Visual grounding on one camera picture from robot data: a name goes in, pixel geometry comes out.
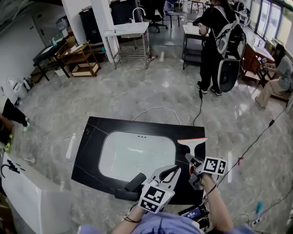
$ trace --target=bottle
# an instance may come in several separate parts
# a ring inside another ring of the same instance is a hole
[[[55,41],[55,38],[52,38],[52,44],[54,47],[57,46],[57,42]]]

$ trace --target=sink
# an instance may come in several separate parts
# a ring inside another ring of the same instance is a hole
[[[150,178],[156,169],[174,165],[175,154],[167,137],[113,132],[104,141],[98,168],[106,177],[129,182],[140,172]]]

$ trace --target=metal shelf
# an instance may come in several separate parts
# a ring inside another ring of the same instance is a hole
[[[146,48],[146,56],[149,57],[150,54],[150,45],[148,43]],[[115,54],[114,59],[118,57],[120,59],[139,59],[139,58],[145,58],[144,50],[143,48],[121,48],[118,50],[118,52]]]

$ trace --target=stool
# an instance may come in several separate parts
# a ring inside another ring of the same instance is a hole
[[[166,12],[166,15],[167,15],[167,16],[170,16],[171,28],[173,28],[173,27],[172,27],[172,17],[173,17],[173,16],[177,16],[177,17],[178,17],[178,27],[180,27],[180,21],[179,21],[179,16],[180,16],[180,14],[178,14],[178,13],[174,13],[174,12]]]

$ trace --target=light gray shirt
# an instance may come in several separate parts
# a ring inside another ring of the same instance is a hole
[[[281,62],[277,69],[282,74],[282,76],[279,79],[279,85],[285,90],[293,88],[293,66],[291,60],[287,56],[284,56],[281,59]]]

